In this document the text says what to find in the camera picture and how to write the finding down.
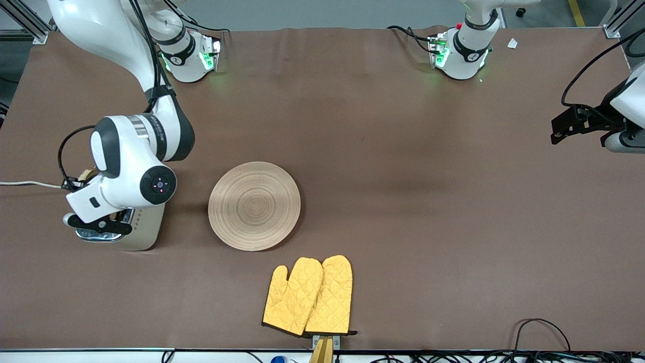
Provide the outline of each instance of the white cable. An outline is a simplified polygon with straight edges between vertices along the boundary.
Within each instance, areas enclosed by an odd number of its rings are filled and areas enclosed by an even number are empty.
[[[41,187],[56,188],[56,189],[61,188],[60,185],[45,184],[45,183],[41,183],[39,181],[33,181],[33,180],[28,180],[26,182],[25,181],[22,181],[22,182],[21,181],[10,181],[10,182],[0,181],[0,185],[14,185],[14,186],[15,185],[40,185]]]

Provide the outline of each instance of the gray floor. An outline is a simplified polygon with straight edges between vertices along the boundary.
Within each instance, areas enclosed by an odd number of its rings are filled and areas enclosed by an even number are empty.
[[[45,0],[24,0],[42,18],[50,12]],[[597,26],[608,9],[608,1],[579,0],[587,26]],[[389,25],[426,28],[430,25],[453,26],[464,18],[464,9],[456,0],[192,0],[181,8],[199,23],[229,28],[232,31],[277,30],[282,28],[344,27],[385,28]],[[572,27],[575,21],[568,0],[542,0],[527,8],[522,18],[515,9],[505,10],[509,28]],[[645,10],[637,14],[623,31],[628,35],[645,25]],[[0,29],[19,26],[0,12]],[[645,36],[634,51],[645,51]],[[31,44],[0,41],[0,77],[18,80],[25,67]],[[638,60],[632,59],[632,65]],[[0,101],[10,104],[16,85],[0,79]]]

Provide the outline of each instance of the metal frame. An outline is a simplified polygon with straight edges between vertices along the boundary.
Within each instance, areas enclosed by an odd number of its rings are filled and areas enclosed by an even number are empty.
[[[619,30],[630,20],[630,18],[636,14],[645,6],[645,0],[631,0],[628,5],[621,8],[616,14],[614,14],[608,21],[607,24],[603,24],[602,28],[605,31],[605,36],[607,38],[620,38]]]
[[[609,19],[611,19],[611,17],[616,12],[617,8],[618,8],[618,0],[609,0],[609,9],[607,10],[607,14],[605,14],[605,16],[600,21],[600,26],[607,24]]]
[[[500,28],[507,28],[507,26],[506,26],[506,14],[504,14],[504,9],[497,8],[497,12],[499,13],[499,27]]]
[[[52,28],[22,0],[0,0],[0,8],[34,37],[34,44],[45,44]]]
[[[33,41],[34,37],[24,29],[0,30],[0,40],[2,41]]]
[[[312,350],[316,349],[316,344],[318,344],[318,340],[322,338],[321,335],[314,335],[312,336]],[[332,342],[333,342],[333,350],[337,351],[341,349],[341,336],[340,335],[334,335],[332,336]]]

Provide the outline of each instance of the green led light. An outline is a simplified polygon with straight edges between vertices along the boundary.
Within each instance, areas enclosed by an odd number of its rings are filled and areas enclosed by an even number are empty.
[[[170,70],[170,65],[168,64],[168,61],[166,60],[166,56],[164,56],[163,54],[161,54],[161,59],[163,59],[163,63],[166,65],[166,69],[167,69],[169,72],[172,72],[172,71]]]
[[[209,56],[208,54],[202,54],[199,53],[202,59],[202,63],[204,63],[204,68],[206,70],[211,70],[213,69],[213,57]]]
[[[441,54],[439,54],[437,56],[437,63],[436,63],[437,67],[439,67],[439,68],[443,67],[446,64],[446,59],[448,58],[449,55],[450,55],[450,52],[448,51],[448,48],[446,47],[444,49],[444,52],[441,52]]]
[[[488,55],[488,51],[486,51],[486,52],[484,53],[484,55],[482,56],[482,61],[481,61],[481,63],[479,63],[479,68],[481,68],[481,67],[483,67],[483,66],[484,66],[484,62],[486,61],[486,56],[487,56],[487,55]]]

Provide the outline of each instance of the oven mitt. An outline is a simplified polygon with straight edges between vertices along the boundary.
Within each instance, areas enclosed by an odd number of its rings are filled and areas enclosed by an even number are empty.
[[[286,266],[273,271],[262,325],[299,337],[321,289],[323,267],[318,260],[301,257],[293,265],[291,276],[287,275]]]
[[[345,256],[333,256],[322,263],[322,286],[307,322],[307,335],[354,335],[350,331],[352,265]]]

